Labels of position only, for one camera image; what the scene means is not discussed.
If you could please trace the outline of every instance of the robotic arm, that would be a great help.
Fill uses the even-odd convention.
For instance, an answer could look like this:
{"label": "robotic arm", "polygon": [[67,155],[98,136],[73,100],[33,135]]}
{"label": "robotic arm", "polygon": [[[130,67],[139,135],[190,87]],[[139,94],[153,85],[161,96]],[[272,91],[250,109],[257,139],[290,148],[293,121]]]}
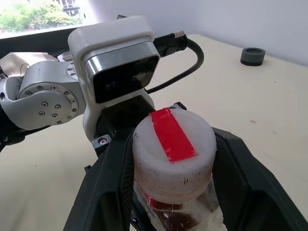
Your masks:
{"label": "robotic arm", "polygon": [[[133,223],[137,229],[153,230],[133,196],[131,135],[154,111],[148,94],[198,69],[203,52],[181,33],[155,39],[140,16],[81,27],[68,44],[73,62],[40,62],[23,78],[0,81],[1,149],[84,114],[83,128],[99,158],[88,168],[64,230],[128,231],[131,211],[140,220]],[[145,90],[159,59],[186,47],[195,51],[197,63]],[[174,106],[185,109],[181,103]],[[243,141],[213,130],[218,147],[213,179],[228,231],[308,230],[278,181]]]}

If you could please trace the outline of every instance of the beige tabletop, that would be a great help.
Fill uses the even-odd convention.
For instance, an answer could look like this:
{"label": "beige tabletop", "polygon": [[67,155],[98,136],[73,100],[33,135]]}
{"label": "beige tabletop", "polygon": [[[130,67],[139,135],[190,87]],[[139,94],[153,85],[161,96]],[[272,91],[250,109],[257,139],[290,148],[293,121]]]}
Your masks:
{"label": "beige tabletop", "polygon": [[[308,219],[308,68],[272,57],[239,62],[241,48],[199,35],[203,66],[151,96],[156,109],[181,101],[211,126],[241,137]],[[189,68],[189,49],[161,59],[151,86]],[[61,231],[97,157],[82,116],[30,135],[0,153],[0,230]]]}

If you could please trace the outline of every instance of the black cable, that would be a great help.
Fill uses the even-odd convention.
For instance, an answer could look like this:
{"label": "black cable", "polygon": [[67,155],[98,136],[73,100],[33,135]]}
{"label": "black cable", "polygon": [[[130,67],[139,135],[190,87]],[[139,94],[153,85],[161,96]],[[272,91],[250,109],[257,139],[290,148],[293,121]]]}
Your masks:
{"label": "black cable", "polygon": [[160,85],[158,85],[158,86],[156,86],[154,88],[151,88],[149,90],[146,90],[146,92],[148,94],[151,94],[153,92],[156,92],[158,90],[161,90],[161,89],[163,89],[165,87],[170,86],[171,84],[173,84],[173,83],[179,81],[180,79],[190,75],[191,73],[193,73],[194,71],[199,69],[199,67],[201,67],[201,65],[202,65],[202,63],[204,61],[204,53],[203,53],[201,47],[197,43],[192,41],[191,39],[188,38],[187,40],[188,40],[187,47],[190,48],[193,52],[196,53],[196,55],[197,55],[197,62],[191,68],[189,68],[186,71],[184,71],[183,73],[173,77],[172,79],[168,80],[167,82],[162,83],[162,84],[160,84]]}

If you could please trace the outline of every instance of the clear plastic jar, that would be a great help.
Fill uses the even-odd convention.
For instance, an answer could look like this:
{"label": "clear plastic jar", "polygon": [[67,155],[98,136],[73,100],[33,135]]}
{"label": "clear plastic jar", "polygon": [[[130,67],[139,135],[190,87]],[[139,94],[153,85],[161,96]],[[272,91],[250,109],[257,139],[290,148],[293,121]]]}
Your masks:
{"label": "clear plastic jar", "polygon": [[[219,210],[211,179],[216,153],[215,134],[204,119],[189,111],[162,109],[157,115],[159,118],[146,117],[133,135],[137,198],[158,231],[206,230],[207,221]],[[194,155],[170,161],[167,155],[170,150],[163,147],[155,130],[160,118],[159,132],[167,146],[170,140],[173,147],[177,144],[181,147],[183,141],[175,140],[178,136],[172,134],[172,130],[179,132],[180,127],[184,139],[188,139],[193,147]],[[181,152],[178,146],[176,150],[173,155]]]}
{"label": "clear plastic jar", "polygon": [[182,204],[156,201],[144,194],[136,182],[134,190],[157,231],[227,231],[213,180],[200,196]]}

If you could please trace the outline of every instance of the tree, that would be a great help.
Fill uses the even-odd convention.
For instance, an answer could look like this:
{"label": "tree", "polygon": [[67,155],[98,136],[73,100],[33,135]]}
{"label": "tree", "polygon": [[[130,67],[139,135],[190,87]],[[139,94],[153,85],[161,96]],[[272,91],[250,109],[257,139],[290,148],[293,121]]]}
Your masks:
{"label": "tree", "polygon": [[63,12],[60,4],[53,0],[13,4],[0,12],[0,29],[4,32],[22,32],[77,25],[79,17],[71,17]]}

